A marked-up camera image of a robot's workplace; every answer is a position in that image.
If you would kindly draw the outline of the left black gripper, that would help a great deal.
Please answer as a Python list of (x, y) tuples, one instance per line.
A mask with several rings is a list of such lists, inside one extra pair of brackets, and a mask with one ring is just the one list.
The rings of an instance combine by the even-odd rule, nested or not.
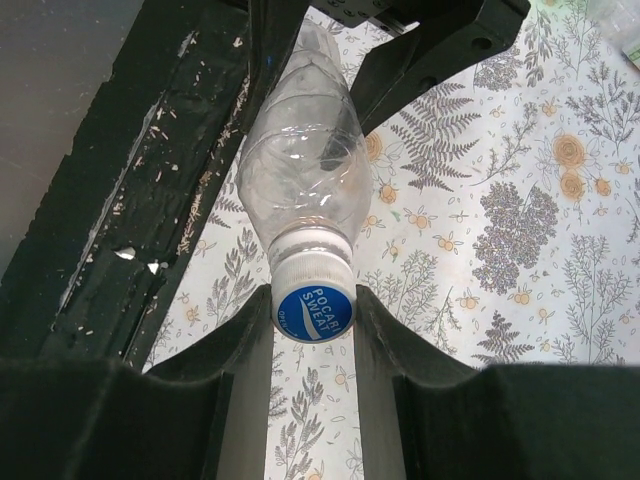
[(530, 11), (528, 1), (250, 0), (245, 134), (281, 77), (309, 5), (343, 27), (368, 22), (399, 35), (366, 54), (352, 83), (364, 134), (433, 87), (509, 49)]

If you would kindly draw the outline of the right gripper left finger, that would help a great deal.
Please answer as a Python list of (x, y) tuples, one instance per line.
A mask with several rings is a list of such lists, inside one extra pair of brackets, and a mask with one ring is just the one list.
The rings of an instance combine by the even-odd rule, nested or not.
[(3, 360), (5, 479), (260, 479), (271, 292), (146, 372), (118, 360)]

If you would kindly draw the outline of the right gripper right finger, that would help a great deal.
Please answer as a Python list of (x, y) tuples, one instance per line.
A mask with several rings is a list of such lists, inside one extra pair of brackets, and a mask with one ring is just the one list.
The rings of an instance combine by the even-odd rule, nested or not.
[(639, 371), (476, 370), (357, 289), (355, 370), (368, 479), (635, 479)]

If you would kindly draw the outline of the white blue Pocari cap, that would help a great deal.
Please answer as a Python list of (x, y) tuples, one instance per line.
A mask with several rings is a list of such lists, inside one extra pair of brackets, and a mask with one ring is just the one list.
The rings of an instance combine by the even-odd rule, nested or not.
[(271, 315), (287, 338), (318, 344), (338, 338), (356, 313), (353, 247), (325, 226), (290, 229), (268, 249)]

